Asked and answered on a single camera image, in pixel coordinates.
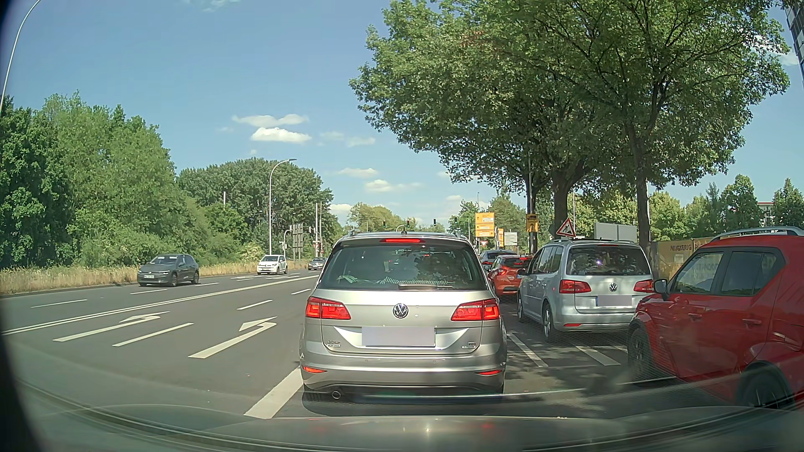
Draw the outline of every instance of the license plate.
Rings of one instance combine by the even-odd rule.
[[[630,295],[598,295],[596,301],[598,307],[624,307],[631,303]]]
[[[431,327],[363,327],[364,347],[435,347]]]

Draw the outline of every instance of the building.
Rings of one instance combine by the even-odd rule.
[[[793,33],[793,49],[798,57],[798,67],[804,77],[804,4],[786,6],[785,13],[787,13],[787,25]]]

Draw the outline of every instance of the triangular warning sign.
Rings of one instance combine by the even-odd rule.
[[[572,224],[572,221],[567,218],[567,220],[558,228],[556,231],[557,236],[565,236],[565,237],[575,237],[575,225]]]

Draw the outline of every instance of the asphalt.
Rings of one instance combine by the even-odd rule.
[[[25,403],[36,391],[85,406],[181,405],[250,417],[473,414],[614,418],[721,405],[663,380],[633,384],[622,335],[570,335],[547,344],[502,304],[509,335],[502,403],[309,400],[298,343],[319,272],[208,277],[175,288],[118,286],[6,298],[2,333]]]

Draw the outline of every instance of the red car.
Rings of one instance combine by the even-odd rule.
[[[500,256],[494,259],[489,271],[489,280],[494,285],[497,296],[516,295],[519,283],[522,281],[516,274],[517,270],[527,268],[531,261],[527,256]]]
[[[657,293],[638,304],[627,336],[632,377],[666,373],[738,405],[798,406],[804,401],[803,269],[800,228],[715,237],[670,281],[655,281]]]

